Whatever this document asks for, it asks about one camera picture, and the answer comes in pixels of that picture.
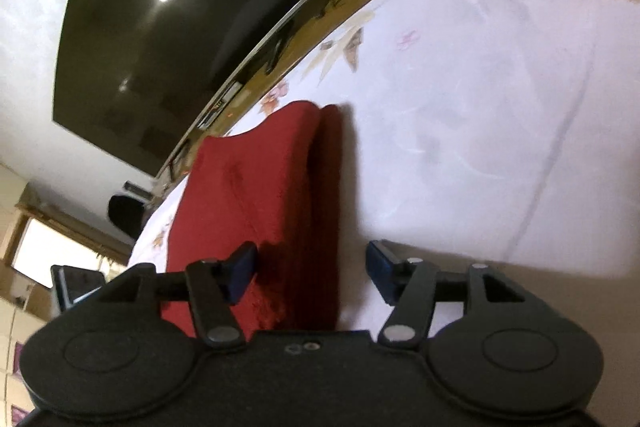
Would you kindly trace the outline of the wooden tv stand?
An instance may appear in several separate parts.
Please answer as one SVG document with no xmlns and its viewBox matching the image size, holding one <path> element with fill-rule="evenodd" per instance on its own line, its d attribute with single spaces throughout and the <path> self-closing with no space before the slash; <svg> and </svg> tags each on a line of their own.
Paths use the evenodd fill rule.
<svg viewBox="0 0 640 427">
<path fill-rule="evenodd" d="M 370 0 L 310 0 L 306 7 L 311 17 L 303 23 L 289 22 L 290 29 L 281 27 L 276 38 L 276 59 L 274 64 L 259 67 L 247 80 L 241 81 L 242 72 L 235 72 L 211 98 L 194 124 L 182 136 L 178 145 L 165 161 L 154 180 L 152 199 L 162 200 L 183 178 L 191 166 L 196 150 L 207 135 L 221 135 L 228 131 L 253 105 L 258 103 L 278 81 L 334 29 L 344 23 Z M 206 130 L 198 130 L 196 125 L 213 103 L 217 95 L 226 90 L 233 81 L 242 84 L 242 89 L 220 112 L 213 124 Z"/>
</svg>

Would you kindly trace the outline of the red knit sweater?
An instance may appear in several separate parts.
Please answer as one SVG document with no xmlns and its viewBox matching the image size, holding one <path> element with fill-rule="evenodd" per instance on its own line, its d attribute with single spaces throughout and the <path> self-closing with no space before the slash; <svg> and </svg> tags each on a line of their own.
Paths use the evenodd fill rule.
<svg viewBox="0 0 640 427">
<path fill-rule="evenodd" d="M 205 139 L 169 232 L 168 271 L 252 242 L 259 269 L 233 308 L 244 334 L 334 331 L 342 156 L 340 109 L 307 101 Z"/>
</svg>

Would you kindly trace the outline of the silver set-top box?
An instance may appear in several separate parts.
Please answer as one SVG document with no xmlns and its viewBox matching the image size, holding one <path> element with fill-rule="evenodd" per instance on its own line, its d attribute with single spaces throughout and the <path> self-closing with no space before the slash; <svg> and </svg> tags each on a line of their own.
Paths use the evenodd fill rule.
<svg viewBox="0 0 640 427">
<path fill-rule="evenodd" d="M 198 121 L 196 127 L 198 130 L 206 130 L 208 129 L 215 119 L 218 117 L 220 112 L 230 103 L 232 98 L 242 89 L 242 84 L 233 81 L 229 84 L 228 88 L 224 90 L 220 95 L 217 95 L 212 104 L 208 106 L 206 112 L 203 114 L 202 118 Z"/>
</svg>

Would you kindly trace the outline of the white floral bed sheet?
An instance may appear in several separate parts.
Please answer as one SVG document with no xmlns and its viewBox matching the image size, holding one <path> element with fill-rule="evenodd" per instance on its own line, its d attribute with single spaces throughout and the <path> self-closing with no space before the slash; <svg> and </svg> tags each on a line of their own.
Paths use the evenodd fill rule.
<svg viewBox="0 0 640 427">
<path fill-rule="evenodd" d="M 341 329 L 390 315 L 373 239 L 490 265 L 597 339 L 590 413 L 638 424 L 639 0 L 372 0 L 233 132 L 298 100 L 346 117 Z"/>
</svg>

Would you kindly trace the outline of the black curved television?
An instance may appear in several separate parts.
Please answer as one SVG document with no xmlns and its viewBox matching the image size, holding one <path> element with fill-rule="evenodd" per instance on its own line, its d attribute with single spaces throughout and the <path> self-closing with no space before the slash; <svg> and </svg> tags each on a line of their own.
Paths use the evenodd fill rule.
<svg viewBox="0 0 640 427">
<path fill-rule="evenodd" d="M 68 0 L 53 118 L 157 174 L 206 104 L 302 0 Z"/>
</svg>

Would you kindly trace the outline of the black garment on chair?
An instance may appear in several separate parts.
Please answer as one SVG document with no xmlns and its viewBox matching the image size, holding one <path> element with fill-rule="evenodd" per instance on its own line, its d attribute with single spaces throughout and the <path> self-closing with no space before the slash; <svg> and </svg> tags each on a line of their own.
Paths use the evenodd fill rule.
<svg viewBox="0 0 640 427">
<path fill-rule="evenodd" d="M 116 194 L 108 201 L 108 220 L 130 239 L 138 239 L 140 237 L 147 213 L 148 205 L 141 199 L 124 194 Z"/>
</svg>

